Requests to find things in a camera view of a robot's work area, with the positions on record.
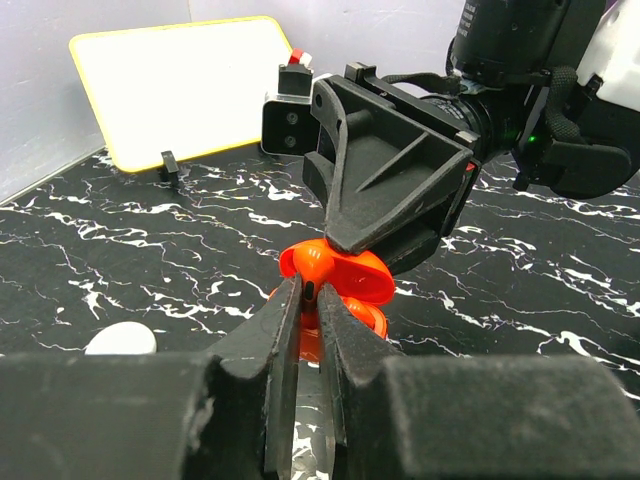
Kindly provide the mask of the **white earbud charging case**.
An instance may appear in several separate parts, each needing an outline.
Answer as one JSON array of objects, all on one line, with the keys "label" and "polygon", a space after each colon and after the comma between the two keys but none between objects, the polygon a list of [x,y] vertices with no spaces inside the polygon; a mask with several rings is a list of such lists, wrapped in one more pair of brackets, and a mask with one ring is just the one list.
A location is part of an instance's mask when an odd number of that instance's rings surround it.
[{"label": "white earbud charging case", "polygon": [[152,330],[133,321],[104,328],[85,348],[86,355],[146,355],[156,351],[157,341]]}]

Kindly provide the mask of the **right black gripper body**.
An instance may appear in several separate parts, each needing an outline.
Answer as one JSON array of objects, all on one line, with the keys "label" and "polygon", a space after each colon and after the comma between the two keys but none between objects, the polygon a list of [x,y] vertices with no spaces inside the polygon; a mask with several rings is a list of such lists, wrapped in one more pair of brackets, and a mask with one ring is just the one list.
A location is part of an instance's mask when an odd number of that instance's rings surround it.
[{"label": "right black gripper body", "polygon": [[[422,74],[419,78],[427,83],[428,94],[424,98],[417,98],[399,89],[396,78],[380,78],[375,67],[361,63],[348,65],[343,75],[327,78],[343,78],[364,88],[390,102],[400,113],[472,151],[473,158],[467,165],[462,186],[456,195],[450,197],[451,231],[483,160],[487,154],[500,151],[505,146],[505,123],[492,123],[489,117],[490,108],[495,103],[493,93],[469,95],[458,77]],[[319,150],[329,159],[334,157],[332,146],[320,132]]]}]

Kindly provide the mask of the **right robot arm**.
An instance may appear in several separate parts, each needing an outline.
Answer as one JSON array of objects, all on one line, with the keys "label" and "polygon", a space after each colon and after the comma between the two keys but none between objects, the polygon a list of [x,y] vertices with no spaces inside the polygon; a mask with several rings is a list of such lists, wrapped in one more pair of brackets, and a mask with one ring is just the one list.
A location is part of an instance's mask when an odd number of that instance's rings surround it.
[{"label": "right robot arm", "polygon": [[319,80],[317,147],[303,179],[344,254],[372,252],[394,274],[433,255],[454,229],[483,166],[508,154],[524,191],[607,195],[639,171],[639,95],[608,95],[595,55],[629,2],[468,1],[444,75],[379,77],[347,65]]}]

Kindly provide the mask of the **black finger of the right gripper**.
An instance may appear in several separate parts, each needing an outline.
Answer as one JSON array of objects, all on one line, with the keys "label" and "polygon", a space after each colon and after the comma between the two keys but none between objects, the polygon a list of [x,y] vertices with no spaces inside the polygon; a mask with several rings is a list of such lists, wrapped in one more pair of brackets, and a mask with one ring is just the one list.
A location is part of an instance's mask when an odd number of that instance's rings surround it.
[{"label": "black finger of the right gripper", "polygon": [[419,219],[462,186],[472,151],[343,78],[313,86],[311,114],[332,146],[309,154],[309,188],[331,247],[359,254]]},{"label": "black finger of the right gripper", "polygon": [[435,253],[450,233],[450,155],[349,152],[304,156],[303,181],[325,211],[324,236],[340,253],[370,251],[397,275]]}]

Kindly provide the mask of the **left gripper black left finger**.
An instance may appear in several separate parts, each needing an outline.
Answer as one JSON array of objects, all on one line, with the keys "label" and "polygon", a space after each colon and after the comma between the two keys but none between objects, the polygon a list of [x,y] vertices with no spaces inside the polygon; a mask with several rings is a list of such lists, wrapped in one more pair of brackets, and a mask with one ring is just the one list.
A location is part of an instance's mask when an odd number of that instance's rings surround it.
[{"label": "left gripper black left finger", "polygon": [[206,351],[187,433],[187,479],[288,479],[292,470],[302,281],[287,278]]}]

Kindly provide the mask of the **small whiteboard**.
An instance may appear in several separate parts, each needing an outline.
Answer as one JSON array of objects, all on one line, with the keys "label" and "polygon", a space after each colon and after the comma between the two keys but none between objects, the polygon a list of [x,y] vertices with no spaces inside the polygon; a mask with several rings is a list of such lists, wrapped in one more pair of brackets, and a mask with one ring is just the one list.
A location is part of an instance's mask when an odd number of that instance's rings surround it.
[{"label": "small whiteboard", "polygon": [[268,16],[86,33],[69,50],[114,165],[137,173],[259,141],[292,47]]}]

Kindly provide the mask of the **red ball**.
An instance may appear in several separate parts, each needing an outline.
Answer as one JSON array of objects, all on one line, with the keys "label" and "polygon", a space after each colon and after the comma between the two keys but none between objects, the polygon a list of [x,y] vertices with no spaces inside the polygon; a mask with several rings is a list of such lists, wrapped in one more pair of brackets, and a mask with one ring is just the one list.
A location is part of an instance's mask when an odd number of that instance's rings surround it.
[{"label": "red ball", "polygon": [[[365,251],[357,255],[340,253],[333,249],[324,238],[335,261],[335,269],[322,287],[332,286],[342,305],[361,323],[374,331],[380,338],[388,337],[388,320],[380,310],[391,302],[395,293],[395,282],[386,264],[374,253]],[[285,278],[300,276],[293,265],[294,244],[283,250],[279,257],[280,274]],[[319,363],[323,357],[320,347],[320,331],[317,308],[311,314],[300,313],[299,357],[312,363]]]}]

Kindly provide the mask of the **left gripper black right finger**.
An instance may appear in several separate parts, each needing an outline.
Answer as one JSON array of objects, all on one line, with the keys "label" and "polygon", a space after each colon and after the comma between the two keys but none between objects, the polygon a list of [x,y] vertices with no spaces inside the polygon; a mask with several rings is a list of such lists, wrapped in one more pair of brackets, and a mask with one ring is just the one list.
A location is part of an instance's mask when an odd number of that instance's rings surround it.
[{"label": "left gripper black right finger", "polygon": [[410,361],[352,316],[336,290],[317,297],[321,374],[334,479],[413,479],[415,399],[401,390]]}]

